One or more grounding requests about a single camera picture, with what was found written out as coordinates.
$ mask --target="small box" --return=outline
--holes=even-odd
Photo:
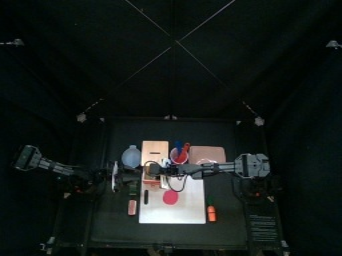
[[[142,170],[142,183],[158,186],[160,185],[160,179],[156,179],[154,177],[148,175],[148,168],[149,168],[149,166],[145,166],[144,170]]]
[[[148,166],[148,161],[161,164],[161,159],[168,158],[168,141],[142,141],[141,166]]]

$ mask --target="orange object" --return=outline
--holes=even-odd
[[[212,205],[208,206],[207,212],[208,212],[208,221],[209,222],[216,221],[216,210],[215,210],[215,207]]]

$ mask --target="white container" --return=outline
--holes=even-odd
[[[134,168],[138,166],[141,160],[141,152],[136,148],[136,145],[130,145],[128,149],[122,152],[121,161],[122,164]]]

